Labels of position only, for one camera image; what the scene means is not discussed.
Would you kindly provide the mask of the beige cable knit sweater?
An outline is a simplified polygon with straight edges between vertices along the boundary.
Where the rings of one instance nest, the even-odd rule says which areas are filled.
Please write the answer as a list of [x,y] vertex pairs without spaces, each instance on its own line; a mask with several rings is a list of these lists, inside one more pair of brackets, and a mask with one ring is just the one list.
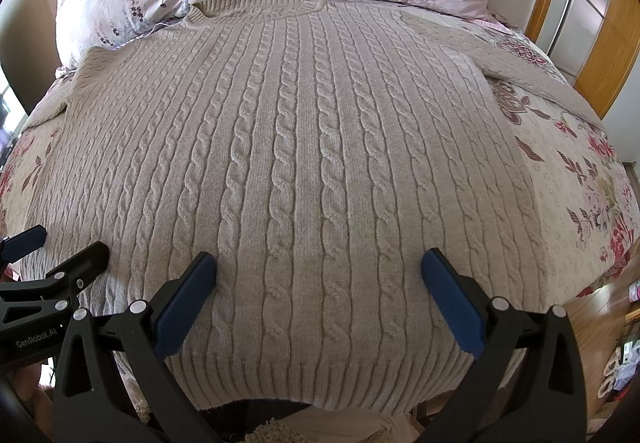
[[597,121],[541,69],[397,7],[203,2],[50,88],[2,177],[2,231],[47,229],[26,278],[107,244],[81,297],[96,314],[210,252],[216,291],[169,362],[198,408],[405,413],[471,364],[422,283],[427,249],[522,309],[566,298],[490,78]]

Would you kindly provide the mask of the white slippers on floor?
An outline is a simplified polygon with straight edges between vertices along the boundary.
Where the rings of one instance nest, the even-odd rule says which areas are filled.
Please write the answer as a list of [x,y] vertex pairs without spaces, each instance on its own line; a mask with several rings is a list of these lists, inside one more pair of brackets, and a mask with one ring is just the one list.
[[617,371],[620,368],[620,347],[617,347],[608,359],[603,369],[603,381],[597,391],[599,399],[605,399],[614,388]]

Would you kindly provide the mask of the cream floral bed sheet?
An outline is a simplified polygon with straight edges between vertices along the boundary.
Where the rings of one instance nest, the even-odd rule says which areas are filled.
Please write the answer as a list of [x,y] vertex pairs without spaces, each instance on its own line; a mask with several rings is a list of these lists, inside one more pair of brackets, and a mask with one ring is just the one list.
[[[606,134],[506,80],[487,80],[530,171],[558,286],[588,296],[623,273],[639,244],[639,205]],[[68,79],[55,81],[27,119],[1,172],[1,233],[23,232],[64,122]]]

